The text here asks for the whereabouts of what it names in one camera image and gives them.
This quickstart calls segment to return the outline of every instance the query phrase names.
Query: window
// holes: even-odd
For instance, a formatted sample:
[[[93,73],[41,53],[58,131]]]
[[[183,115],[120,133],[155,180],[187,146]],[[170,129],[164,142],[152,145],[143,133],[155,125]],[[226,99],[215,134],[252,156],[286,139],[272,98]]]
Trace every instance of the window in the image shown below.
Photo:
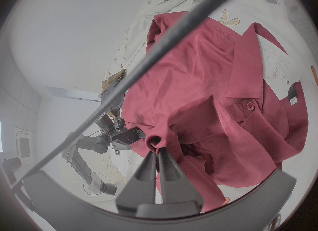
[[[2,141],[1,141],[1,122],[0,122],[0,152],[3,152]]]

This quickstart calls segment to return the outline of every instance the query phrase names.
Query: shirt button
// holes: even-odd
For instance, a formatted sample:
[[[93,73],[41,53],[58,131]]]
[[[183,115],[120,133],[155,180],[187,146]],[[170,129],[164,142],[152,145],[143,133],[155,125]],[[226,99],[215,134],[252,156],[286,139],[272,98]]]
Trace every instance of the shirt button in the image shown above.
[[[255,109],[254,104],[252,102],[247,103],[247,109],[253,111]]]

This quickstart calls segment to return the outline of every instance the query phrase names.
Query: shirt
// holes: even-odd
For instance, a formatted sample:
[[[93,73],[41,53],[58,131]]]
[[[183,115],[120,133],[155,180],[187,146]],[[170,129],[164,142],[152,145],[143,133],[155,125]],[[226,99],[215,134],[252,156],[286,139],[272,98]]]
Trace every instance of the shirt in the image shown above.
[[[154,17],[147,51],[183,14]],[[301,83],[295,83],[298,103],[278,100],[263,81],[256,34],[284,51],[259,23],[241,36],[207,18],[129,89],[122,106],[127,127],[146,134],[132,150],[144,157],[166,147],[203,196],[203,211],[225,202],[217,185],[261,183],[305,144]]]

